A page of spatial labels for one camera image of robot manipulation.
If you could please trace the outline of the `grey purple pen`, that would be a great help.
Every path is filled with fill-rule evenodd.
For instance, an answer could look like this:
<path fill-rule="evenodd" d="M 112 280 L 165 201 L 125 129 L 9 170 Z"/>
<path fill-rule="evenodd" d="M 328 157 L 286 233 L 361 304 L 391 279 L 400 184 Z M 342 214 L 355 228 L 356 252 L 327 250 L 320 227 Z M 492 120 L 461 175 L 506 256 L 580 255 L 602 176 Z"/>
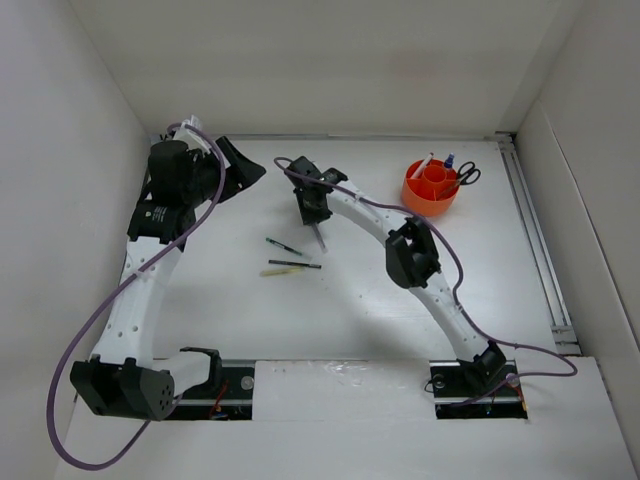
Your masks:
<path fill-rule="evenodd" d="M 319 244 L 319 248 L 320 248 L 321 252 L 323 254 L 326 254 L 328 250 L 327 250 L 324 238 L 323 238 L 323 236 L 321 234 L 319 225 L 317 223 L 315 223 L 311 227 L 312 227 L 312 230 L 314 232 L 315 238 L 316 238 L 316 240 L 317 240 L 317 242 Z"/>

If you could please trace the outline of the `white marker red cap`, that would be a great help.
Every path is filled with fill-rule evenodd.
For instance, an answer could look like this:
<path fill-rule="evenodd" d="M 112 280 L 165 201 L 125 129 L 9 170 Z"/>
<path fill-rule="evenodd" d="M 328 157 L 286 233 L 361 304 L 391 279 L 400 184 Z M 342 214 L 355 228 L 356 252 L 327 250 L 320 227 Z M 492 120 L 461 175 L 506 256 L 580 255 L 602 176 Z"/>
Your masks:
<path fill-rule="evenodd" d="M 429 164 L 429 162 L 433 159 L 434 157 L 434 153 L 430 152 L 418 165 L 418 167 L 414 170 L 413 174 L 411 175 L 412 179 L 417 179 L 420 177 L 420 175 L 422 174 L 423 170 L 426 168 L 426 166 Z"/>

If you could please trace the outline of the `black handled scissors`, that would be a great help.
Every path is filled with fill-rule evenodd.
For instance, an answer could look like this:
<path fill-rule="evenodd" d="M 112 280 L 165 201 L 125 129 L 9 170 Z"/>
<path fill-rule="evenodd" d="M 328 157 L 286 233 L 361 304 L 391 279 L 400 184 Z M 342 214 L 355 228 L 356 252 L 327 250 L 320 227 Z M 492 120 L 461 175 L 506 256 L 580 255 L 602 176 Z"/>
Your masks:
<path fill-rule="evenodd" d="M 480 177 L 481 171 L 476 167 L 476 164 L 473 161 L 465 162 L 457 170 L 454 183 L 440 193 L 440 198 L 447 196 L 461 186 L 474 184 Z"/>

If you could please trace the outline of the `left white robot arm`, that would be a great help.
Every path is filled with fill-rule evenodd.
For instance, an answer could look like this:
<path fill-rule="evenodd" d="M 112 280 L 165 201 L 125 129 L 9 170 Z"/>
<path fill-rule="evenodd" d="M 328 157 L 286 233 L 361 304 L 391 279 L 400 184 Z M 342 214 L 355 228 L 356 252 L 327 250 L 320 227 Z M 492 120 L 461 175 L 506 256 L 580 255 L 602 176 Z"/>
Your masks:
<path fill-rule="evenodd" d="M 222 361 L 215 349 L 184 347 L 168 359 L 153 355 L 162 301 L 186 247 L 183 235 L 196 223 L 196 209 L 232 198 L 266 172 L 227 137 L 215 145 L 210 150 L 183 135 L 150 148 L 149 181 L 127 230 L 124 289 L 90 359 L 75 362 L 70 373 L 78 395 L 96 415 L 161 421 L 170 415 L 175 397 L 189 390 L 208 397 L 222 387 Z"/>

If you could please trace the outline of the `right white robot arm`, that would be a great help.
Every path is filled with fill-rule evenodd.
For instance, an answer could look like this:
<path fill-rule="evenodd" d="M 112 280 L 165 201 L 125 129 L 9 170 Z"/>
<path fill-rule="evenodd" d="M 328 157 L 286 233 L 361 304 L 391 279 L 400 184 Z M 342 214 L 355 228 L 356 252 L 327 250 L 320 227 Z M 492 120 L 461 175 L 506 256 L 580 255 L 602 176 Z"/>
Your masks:
<path fill-rule="evenodd" d="M 507 360 L 494 340 L 471 326 L 453 296 L 428 222 L 397 206 L 370 199 L 341 171 L 320 171 L 302 156 L 283 173 L 294 185 L 303 222 L 340 215 L 373 236 L 383 247 L 386 273 L 431 314 L 449 340 L 462 381 L 471 396 L 485 394 L 502 380 Z"/>

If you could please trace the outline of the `green black pen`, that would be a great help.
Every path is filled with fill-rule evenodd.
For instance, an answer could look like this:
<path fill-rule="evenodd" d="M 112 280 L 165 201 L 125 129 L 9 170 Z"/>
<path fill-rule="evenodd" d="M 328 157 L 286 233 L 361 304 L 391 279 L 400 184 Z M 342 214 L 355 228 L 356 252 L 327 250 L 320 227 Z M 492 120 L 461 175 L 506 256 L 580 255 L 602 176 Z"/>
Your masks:
<path fill-rule="evenodd" d="M 305 256 L 305 254 L 303 252 L 301 252 L 299 250 L 296 250 L 296 249 L 294 249 L 294 248 L 292 248 L 292 247 L 290 247 L 288 245 L 285 245 L 285 244 L 283 244 L 283 243 L 281 243 L 281 242 L 279 242 L 277 240 L 274 240 L 274 239 L 272 239 L 270 237 L 266 237 L 265 241 L 267 243 L 269 243 L 270 245 L 273 245 L 273 246 L 275 246 L 275 247 L 277 247 L 277 248 L 279 248 L 281 250 L 284 250 L 284 251 L 286 251 L 288 253 L 291 253 L 293 255 L 296 255 L 298 257 L 304 257 Z"/>

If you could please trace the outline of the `black slim pen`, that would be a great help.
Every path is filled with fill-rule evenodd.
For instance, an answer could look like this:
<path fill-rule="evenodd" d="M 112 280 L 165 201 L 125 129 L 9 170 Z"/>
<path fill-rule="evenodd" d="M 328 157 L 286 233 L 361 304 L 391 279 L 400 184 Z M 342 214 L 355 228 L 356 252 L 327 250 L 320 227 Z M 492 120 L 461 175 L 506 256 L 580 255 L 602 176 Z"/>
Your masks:
<path fill-rule="evenodd" d="M 322 269 L 322 265 L 315 263 L 307 263 L 307 262 L 295 262 L 295 261 L 285 261 L 285 260 L 275 260 L 269 259 L 268 264 L 270 265 L 279 265 L 279 266 L 287 266 L 287 267 L 295 267 L 295 268 L 307 268 L 307 269 Z"/>

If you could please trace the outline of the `yellow highlighter pen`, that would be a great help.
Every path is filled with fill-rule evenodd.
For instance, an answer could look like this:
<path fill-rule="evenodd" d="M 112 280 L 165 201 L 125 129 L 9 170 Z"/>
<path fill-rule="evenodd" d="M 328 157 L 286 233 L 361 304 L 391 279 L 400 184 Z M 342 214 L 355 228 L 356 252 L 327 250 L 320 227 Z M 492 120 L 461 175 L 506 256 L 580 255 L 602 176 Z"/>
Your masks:
<path fill-rule="evenodd" d="M 281 275 L 290 275 L 295 273 L 300 273 L 305 270 L 304 267 L 284 267 L 277 269 L 267 269 L 263 270 L 259 273 L 260 277 L 272 277 L 272 276 L 281 276 Z"/>

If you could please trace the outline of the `orange round organizer container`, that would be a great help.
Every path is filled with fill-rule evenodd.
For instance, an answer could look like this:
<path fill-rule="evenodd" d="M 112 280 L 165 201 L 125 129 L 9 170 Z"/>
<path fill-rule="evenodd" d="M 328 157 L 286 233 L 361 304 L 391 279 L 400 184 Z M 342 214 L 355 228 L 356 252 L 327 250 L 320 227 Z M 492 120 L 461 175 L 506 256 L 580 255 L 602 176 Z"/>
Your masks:
<path fill-rule="evenodd" d="M 444 214 L 453 204 L 458 187 L 455 187 L 457 172 L 446 168 L 438 159 L 430 160 L 420 171 L 422 161 L 415 161 L 405 172 L 401 189 L 402 203 L 412 211 L 426 217 Z"/>

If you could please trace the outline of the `back aluminium rail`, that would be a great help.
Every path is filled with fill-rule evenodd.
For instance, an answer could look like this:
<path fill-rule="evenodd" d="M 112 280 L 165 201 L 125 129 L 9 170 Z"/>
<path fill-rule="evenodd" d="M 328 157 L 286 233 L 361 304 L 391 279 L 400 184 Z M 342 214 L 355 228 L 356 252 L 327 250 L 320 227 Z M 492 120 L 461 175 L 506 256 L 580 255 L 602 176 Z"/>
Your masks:
<path fill-rule="evenodd" d="M 227 136 L 235 140 L 344 140 L 344 141 L 494 141 L 510 134 L 494 133 L 492 135 L 471 134 L 336 134 L 336 133 L 215 133 L 217 136 Z"/>

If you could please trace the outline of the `aluminium rail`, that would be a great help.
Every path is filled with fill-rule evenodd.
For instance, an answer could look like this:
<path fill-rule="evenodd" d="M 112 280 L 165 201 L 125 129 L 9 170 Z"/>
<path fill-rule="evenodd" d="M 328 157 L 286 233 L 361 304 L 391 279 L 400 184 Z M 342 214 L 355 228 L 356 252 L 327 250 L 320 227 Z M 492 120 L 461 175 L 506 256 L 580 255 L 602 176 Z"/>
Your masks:
<path fill-rule="evenodd" d="M 509 134 L 498 134 L 495 139 L 534 258 L 549 310 L 550 330 L 558 353 L 564 356 L 582 356 L 582 349 L 566 308 L 561 287 L 536 215 L 534 203 L 519 162 L 514 137 Z"/>
<path fill-rule="evenodd" d="M 494 141 L 510 134 L 494 133 L 492 135 L 471 134 L 336 134 L 336 133 L 215 133 L 217 136 L 227 136 L 235 140 L 344 140 L 344 141 Z"/>

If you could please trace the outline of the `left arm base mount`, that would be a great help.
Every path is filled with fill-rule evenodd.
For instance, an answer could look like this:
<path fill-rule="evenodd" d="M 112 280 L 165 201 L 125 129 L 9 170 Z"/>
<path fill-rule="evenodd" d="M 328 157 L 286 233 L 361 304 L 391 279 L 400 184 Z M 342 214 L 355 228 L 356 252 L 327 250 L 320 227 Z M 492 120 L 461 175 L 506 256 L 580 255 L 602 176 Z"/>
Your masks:
<path fill-rule="evenodd" d="M 221 379 L 183 394 L 168 421 L 250 421 L 255 387 L 254 360 L 223 360 Z"/>

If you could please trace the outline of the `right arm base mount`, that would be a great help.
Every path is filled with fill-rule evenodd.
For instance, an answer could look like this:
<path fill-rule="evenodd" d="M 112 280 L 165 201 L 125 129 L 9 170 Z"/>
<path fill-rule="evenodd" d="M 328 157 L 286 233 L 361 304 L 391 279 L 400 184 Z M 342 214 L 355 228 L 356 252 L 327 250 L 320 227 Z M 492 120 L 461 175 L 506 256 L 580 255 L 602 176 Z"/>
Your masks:
<path fill-rule="evenodd" d="M 433 397 L 437 420 L 493 420 L 528 418 L 524 395 L 519 384 L 498 385 L 518 373 L 516 363 L 508 360 L 496 379 L 480 390 L 464 377 L 457 361 L 433 361 L 424 391 Z"/>

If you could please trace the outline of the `right aluminium rail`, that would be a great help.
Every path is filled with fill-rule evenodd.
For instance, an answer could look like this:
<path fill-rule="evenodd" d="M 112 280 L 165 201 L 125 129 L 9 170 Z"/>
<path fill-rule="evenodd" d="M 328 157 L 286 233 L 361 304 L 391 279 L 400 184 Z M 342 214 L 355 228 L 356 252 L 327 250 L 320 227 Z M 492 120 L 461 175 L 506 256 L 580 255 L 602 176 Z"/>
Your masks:
<path fill-rule="evenodd" d="M 558 353 L 564 356 L 582 356 L 582 349 L 566 308 L 561 287 L 536 215 L 534 203 L 519 162 L 514 137 L 509 134 L 498 134 L 495 139 L 534 258 L 549 310 L 550 330 Z"/>

